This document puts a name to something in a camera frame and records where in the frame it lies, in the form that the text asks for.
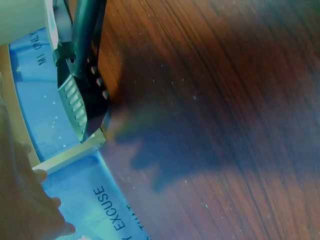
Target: wood grain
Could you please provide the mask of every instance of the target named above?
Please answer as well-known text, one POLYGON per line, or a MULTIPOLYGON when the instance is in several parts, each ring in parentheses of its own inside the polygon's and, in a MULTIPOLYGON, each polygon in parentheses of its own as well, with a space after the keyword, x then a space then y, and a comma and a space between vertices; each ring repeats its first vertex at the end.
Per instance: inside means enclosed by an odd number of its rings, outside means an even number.
POLYGON ((153 240, 320 239, 319 56, 317 0, 108 1, 102 154, 153 240))

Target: metal teeth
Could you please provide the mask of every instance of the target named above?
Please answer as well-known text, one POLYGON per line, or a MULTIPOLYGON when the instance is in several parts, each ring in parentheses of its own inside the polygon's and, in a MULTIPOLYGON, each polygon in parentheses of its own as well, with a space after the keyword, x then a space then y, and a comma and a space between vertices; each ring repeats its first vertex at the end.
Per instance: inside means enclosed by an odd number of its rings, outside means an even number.
POLYGON ((72 127, 75 129, 79 140, 82 142, 87 127, 86 108, 83 99, 79 93, 74 78, 70 76, 67 82, 59 90, 61 99, 72 127))

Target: finger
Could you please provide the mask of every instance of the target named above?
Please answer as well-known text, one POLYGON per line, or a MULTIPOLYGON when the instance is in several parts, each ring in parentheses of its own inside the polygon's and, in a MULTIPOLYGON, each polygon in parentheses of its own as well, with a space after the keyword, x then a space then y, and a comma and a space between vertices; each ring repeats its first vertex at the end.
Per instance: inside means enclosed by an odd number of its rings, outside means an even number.
POLYGON ((61 200, 59 197, 54 196, 51 198, 51 200, 54 202, 54 204, 57 206, 57 208, 61 206, 61 200))
POLYGON ((26 154, 30 154, 31 153, 31 146, 28 143, 21 143, 24 151, 26 154))
POLYGON ((16 166, 19 173, 34 176, 26 149, 20 142, 14 142, 14 153, 16 166))
POLYGON ((61 236, 72 235, 75 232, 76 232, 76 227, 72 223, 66 222, 64 227, 64 232, 62 233, 61 236))
POLYGON ((36 179, 38 180, 39 183, 42 183, 44 180, 47 179, 48 174, 45 170, 42 169, 36 169, 33 171, 36 179))

